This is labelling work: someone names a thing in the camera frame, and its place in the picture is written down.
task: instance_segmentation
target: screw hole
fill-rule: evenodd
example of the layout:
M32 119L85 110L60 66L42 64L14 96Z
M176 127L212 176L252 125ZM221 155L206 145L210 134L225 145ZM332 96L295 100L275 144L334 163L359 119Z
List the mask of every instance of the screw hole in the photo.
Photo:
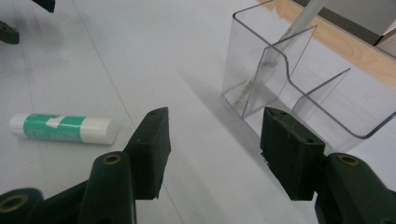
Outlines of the screw hole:
M100 219L97 224L112 224L113 220L110 217L104 217Z
M349 163L356 162L355 160L353 160L352 158L349 158L349 157L343 157L342 160L345 161L345 162L349 162Z
M26 194L17 194L0 202L0 213L8 213L22 207L29 197Z
M111 164L119 162L120 160L121 160L121 156L120 155L111 154L111 155L106 156L103 159L103 163L106 164L106 165L111 165Z

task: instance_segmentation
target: wooden surface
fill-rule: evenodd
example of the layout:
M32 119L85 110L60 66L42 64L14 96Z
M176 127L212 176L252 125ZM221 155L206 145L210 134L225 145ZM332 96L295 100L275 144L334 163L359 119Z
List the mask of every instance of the wooden surface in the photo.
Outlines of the wooden surface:
M303 9L290 0L276 0L275 4L269 4L267 7L275 8L279 17L290 22L294 21ZM396 60L394 58L322 18L316 17L311 25L318 26L314 33L317 41L396 90Z

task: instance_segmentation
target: white object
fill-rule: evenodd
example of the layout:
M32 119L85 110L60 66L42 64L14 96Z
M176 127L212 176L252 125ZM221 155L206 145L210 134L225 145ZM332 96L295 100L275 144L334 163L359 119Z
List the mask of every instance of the white object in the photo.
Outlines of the white object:
M17 114L9 122L17 137L111 145L117 137L114 120L91 117Z
M311 0L280 40L295 35L305 29L309 22L318 15L320 10L326 6L328 2L329 0Z

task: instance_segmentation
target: green label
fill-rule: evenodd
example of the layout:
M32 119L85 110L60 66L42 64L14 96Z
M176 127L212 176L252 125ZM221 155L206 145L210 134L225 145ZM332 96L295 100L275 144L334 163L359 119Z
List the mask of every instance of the green label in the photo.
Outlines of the green label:
M84 117L32 114L23 123L28 137L81 142L80 127Z

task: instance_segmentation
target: brass screw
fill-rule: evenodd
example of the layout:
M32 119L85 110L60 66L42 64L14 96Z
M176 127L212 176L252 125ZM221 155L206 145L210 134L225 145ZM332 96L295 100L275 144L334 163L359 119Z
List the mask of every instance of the brass screw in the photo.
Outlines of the brass screw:
M349 166L357 166L360 164L359 160L349 156L349 155L339 155L338 160L341 161L343 164L349 165Z
M103 164L111 165L119 162L121 160L121 156L118 154L110 154L103 159Z
M29 197L26 194L16 194L0 202L0 213L9 213L22 207Z

